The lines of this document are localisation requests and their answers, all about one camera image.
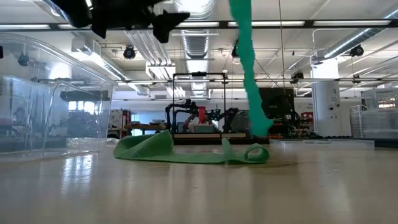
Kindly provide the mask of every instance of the plastic storage box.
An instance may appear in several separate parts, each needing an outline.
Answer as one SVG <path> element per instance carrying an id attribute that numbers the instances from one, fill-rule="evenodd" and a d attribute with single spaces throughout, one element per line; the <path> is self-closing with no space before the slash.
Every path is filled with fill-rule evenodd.
<path id="1" fill-rule="evenodd" d="M 41 41 L 0 34 L 0 162 L 105 147 L 112 79 Z"/>
<path id="2" fill-rule="evenodd" d="M 398 139 L 398 109 L 378 109 L 362 112 L 365 138 Z"/>
<path id="3" fill-rule="evenodd" d="M 368 110 L 398 108 L 398 88 L 380 88 L 362 93 Z"/>

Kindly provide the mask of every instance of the transparent plastic container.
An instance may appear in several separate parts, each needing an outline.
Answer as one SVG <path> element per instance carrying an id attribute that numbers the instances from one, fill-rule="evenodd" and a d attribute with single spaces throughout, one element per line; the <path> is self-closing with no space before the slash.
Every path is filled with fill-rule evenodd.
<path id="1" fill-rule="evenodd" d="M 398 88 L 380 88 L 362 93 L 368 110 L 398 108 Z"/>
<path id="2" fill-rule="evenodd" d="M 116 83 L 39 40 L 0 34 L 0 162 L 106 145 Z"/>
<path id="3" fill-rule="evenodd" d="M 374 141 L 345 139 L 270 140 L 270 160 L 291 165 L 336 155 L 358 157 L 374 151 Z"/>
<path id="4" fill-rule="evenodd" d="M 398 109 L 362 112 L 365 138 L 398 139 Z"/>

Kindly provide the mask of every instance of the green fabric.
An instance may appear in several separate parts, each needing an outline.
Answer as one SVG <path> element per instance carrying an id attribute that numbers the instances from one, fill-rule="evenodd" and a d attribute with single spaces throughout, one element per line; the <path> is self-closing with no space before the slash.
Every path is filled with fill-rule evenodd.
<path id="1" fill-rule="evenodd" d="M 249 155 L 255 149 L 259 149 L 259 154 Z M 163 131 L 155 135 L 128 136 L 119 141 L 113 156 L 118 159 L 192 164 L 262 164 L 269 158 L 267 149 L 259 144 L 253 144 L 245 153 L 233 152 L 225 138 L 223 151 L 224 154 L 174 153 L 173 139 L 169 131 Z"/>
<path id="2" fill-rule="evenodd" d="M 251 133 L 256 136 L 267 136 L 268 129 L 274 121 L 267 119 L 261 108 L 262 100 L 259 88 L 254 79 L 254 49 L 251 26 L 251 0 L 229 0 L 229 9 L 239 25 L 238 55 L 244 70 L 244 89 L 249 101 L 249 119 Z"/>

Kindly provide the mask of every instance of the fluorescent light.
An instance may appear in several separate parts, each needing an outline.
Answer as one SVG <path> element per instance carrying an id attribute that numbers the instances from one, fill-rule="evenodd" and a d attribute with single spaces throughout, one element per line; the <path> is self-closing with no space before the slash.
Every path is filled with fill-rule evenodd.
<path id="1" fill-rule="evenodd" d="M 177 27 L 218 27 L 219 22 L 182 22 Z"/>
<path id="2" fill-rule="evenodd" d="M 87 4 L 88 7 L 93 6 L 93 3 L 91 3 L 91 0 L 86 0 L 86 4 Z"/>
<path id="3" fill-rule="evenodd" d="M 47 24 L 0 25 L 0 30 L 18 30 L 18 29 L 50 29 L 50 26 Z"/>
<path id="4" fill-rule="evenodd" d="M 224 82 L 224 80 L 214 80 L 214 82 Z M 243 79 L 226 79 L 225 82 L 234 82 L 234 83 L 239 83 L 243 82 Z"/>
<path id="5" fill-rule="evenodd" d="M 210 82 L 210 80 L 174 80 L 176 83 L 205 83 Z"/>
<path id="6" fill-rule="evenodd" d="M 221 89 L 212 89 L 213 90 L 213 92 L 224 92 L 224 89 L 223 88 L 221 88 Z M 239 91 L 239 92 L 244 92 L 245 90 L 244 90 L 244 88 L 228 88 L 228 89 L 225 89 L 225 92 L 231 92 L 231 91 Z"/>
<path id="7" fill-rule="evenodd" d="M 130 82 L 133 84 L 138 84 L 138 85 L 152 85 L 154 84 L 153 82 Z"/>
<path id="8" fill-rule="evenodd" d="M 391 20 L 380 21 L 315 21 L 314 26 L 385 26 L 390 24 Z"/>
<path id="9" fill-rule="evenodd" d="M 181 33 L 173 33 L 173 37 L 209 37 L 209 36 L 219 36 L 217 33 L 208 33 L 208 34 L 181 34 Z"/>
<path id="10" fill-rule="evenodd" d="M 282 21 L 282 26 L 302 26 L 305 21 Z M 253 27 L 259 26 L 280 26 L 281 21 L 253 21 L 251 25 Z M 228 22 L 228 26 L 236 27 L 238 26 L 237 22 Z"/>
<path id="11" fill-rule="evenodd" d="M 69 24 L 60 24 L 58 25 L 58 27 L 60 29 L 77 29 L 76 27 L 69 25 Z M 79 29 L 89 29 L 90 27 L 83 27 L 83 28 L 79 28 Z"/>

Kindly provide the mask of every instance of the white pillar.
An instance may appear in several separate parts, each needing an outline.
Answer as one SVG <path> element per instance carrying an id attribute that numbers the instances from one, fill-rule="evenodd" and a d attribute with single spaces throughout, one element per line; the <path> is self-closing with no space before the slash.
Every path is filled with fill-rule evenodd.
<path id="1" fill-rule="evenodd" d="M 312 66 L 312 78 L 339 78 L 336 58 Z M 315 132 L 321 136 L 340 136 L 342 132 L 339 82 L 312 84 Z"/>

